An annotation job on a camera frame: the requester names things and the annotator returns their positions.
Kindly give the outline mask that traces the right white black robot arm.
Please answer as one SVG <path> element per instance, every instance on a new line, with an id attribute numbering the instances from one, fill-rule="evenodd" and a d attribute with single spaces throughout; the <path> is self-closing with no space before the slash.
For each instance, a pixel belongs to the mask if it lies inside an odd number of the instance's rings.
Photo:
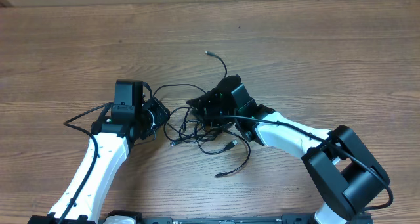
<path id="1" fill-rule="evenodd" d="M 349 223 L 373 209 L 370 202 L 383 190 L 393 202 L 390 179 L 367 146 L 349 127 L 316 129 L 293 122 L 273 108 L 257 104 L 238 75 L 222 79 L 215 88 L 187 101 L 206 126 L 230 123 L 247 141 L 279 148 L 302 160 L 323 199 L 313 223 Z"/>

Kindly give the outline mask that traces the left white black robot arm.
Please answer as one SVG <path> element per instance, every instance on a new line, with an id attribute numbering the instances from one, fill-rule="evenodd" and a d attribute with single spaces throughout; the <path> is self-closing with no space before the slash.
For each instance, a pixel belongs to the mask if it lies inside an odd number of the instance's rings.
<path id="1" fill-rule="evenodd" d="M 33 215 L 30 223 L 98 223 L 112 181 L 137 141 L 147 143 L 169 119 L 169 110 L 143 81 L 118 80 L 112 102 L 98 106 L 100 114 L 89 130 L 64 122 L 89 136 L 86 154 L 72 181 L 47 215 Z"/>

